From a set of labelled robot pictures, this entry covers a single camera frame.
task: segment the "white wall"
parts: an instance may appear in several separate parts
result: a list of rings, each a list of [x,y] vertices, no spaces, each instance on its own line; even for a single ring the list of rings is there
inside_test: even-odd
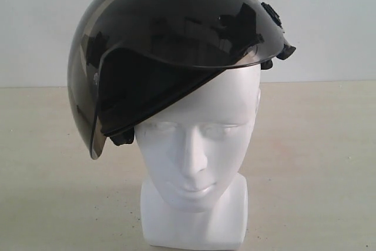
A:
[[[376,0],[261,0],[298,47],[263,82],[376,79]],[[65,86],[73,32],[91,0],[0,0],[0,87]]]

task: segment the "mannequin head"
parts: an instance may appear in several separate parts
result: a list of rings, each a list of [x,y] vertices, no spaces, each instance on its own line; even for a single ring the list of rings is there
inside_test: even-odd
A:
[[[260,65],[231,69],[135,127],[150,178],[185,212],[217,203],[240,169],[260,101]]]

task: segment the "mannequin neck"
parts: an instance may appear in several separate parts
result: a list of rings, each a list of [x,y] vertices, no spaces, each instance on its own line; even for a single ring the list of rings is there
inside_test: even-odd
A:
[[[147,178],[141,190],[144,238],[152,246],[190,250],[236,250],[243,243],[248,215],[247,183],[237,174],[212,210],[171,208]]]

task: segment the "black welding helmet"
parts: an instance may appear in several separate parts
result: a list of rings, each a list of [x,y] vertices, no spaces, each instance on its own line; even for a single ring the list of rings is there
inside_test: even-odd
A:
[[[135,125],[226,69],[270,69],[294,51],[258,0],[94,0],[69,54],[73,117],[97,159],[106,138],[132,143]]]

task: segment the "mannequin ear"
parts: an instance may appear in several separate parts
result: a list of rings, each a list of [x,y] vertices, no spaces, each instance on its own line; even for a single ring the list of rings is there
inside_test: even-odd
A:
[[[259,111],[260,99],[261,99],[261,89],[258,88],[258,94],[257,94],[257,97],[256,97],[256,112],[255,112],[255,114],[257,114],[257,112]]]

